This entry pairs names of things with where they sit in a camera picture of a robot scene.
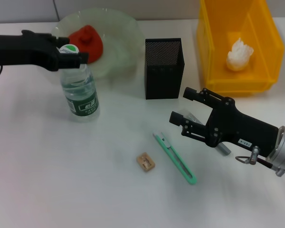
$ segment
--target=white tabletop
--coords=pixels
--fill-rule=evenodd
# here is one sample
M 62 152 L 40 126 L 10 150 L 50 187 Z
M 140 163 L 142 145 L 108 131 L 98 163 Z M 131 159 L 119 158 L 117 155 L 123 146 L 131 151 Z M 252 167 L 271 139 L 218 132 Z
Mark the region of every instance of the white tabletop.
M 285 42 L 285 19 L 276 19 Z M 58 73 L 5 66 L 0 76 L 0 228 L 246 228 L 285 227 L 285 175 L 244 165 L 249 152 L 227 143 L 222 156 L 181 136 L 171 111 L 187 108 L 203 123 L 210 109 L 182 98 L 200 89 L 194 37 L 197 20 L 140 21 L 146 38 L 181 38 L 185 69 L 180 97 L 145 100 L 143 65 L 132 77 L 98 81 L 101 113 L 89 123 L 72 118 Z M 51 32 L 55 23 L 0 24 Z M 279 82 L 266 93 L 236 98 L 237 108 L 285 125 L 285 55 Z M 152 136 L 166 134 L 198 179 L 189 185 Z M 156 167 L 142 171 L 147 152 Z

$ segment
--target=pen holder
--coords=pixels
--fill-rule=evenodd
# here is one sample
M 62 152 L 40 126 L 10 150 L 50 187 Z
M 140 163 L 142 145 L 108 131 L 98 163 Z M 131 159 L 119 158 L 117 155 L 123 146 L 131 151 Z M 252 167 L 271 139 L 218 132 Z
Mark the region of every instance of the pen holder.
M 146 99 L 178 98 L 184 66 L 180 38 L 146 39 Z

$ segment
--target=green bottle label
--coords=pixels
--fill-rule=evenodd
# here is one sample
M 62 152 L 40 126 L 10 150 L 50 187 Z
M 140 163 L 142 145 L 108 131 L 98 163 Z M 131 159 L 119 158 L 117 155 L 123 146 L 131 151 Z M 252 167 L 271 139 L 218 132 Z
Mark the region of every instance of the green bottle label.
M 72 113 L 74 113 L 75 115 L 79 115 L 79 116 L 90 115 L 94 113 L 99 106 L 96 91 L 95 93 L 93 93 L 92 96 L 90 96 L 89 98 L 85 100 L 81 100 L 81 101 L 74 101 L 74 100 L 67 98 L 67 103 L 68 103 L 68 106 L 70 106 Z

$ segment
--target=yellow storage box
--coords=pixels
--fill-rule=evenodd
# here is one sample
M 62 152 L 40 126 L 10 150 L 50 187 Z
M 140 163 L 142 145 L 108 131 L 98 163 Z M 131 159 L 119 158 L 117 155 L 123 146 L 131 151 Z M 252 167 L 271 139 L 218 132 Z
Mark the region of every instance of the yellow storage box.
M 244 70 L 234 72 L 226 58 L 239 38 L 254 53 Z M 278 80 L 284 45 L 266 0 L 200 0 L 197 41 L 204 86 L 214 92 L 263 92 Z

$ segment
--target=green box cutter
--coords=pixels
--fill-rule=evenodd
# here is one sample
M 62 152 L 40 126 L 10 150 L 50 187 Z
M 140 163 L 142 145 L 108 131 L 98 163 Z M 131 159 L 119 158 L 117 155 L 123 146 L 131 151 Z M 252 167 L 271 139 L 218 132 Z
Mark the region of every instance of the green box cutter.
M 164 134 L 161 132 L 154 132 L 153 136 L 164 149 L 164 151 L 167 153 L 167 155 L 170 157 L 170 159 L 173 161 L 174 165 L 179 169 L 184 178 L 188 181 L 188 183 L 195 184 L 197 181 L 195 175 L 191 172 L 191 170 L 188 168 L 183 159 L 171 146 Z

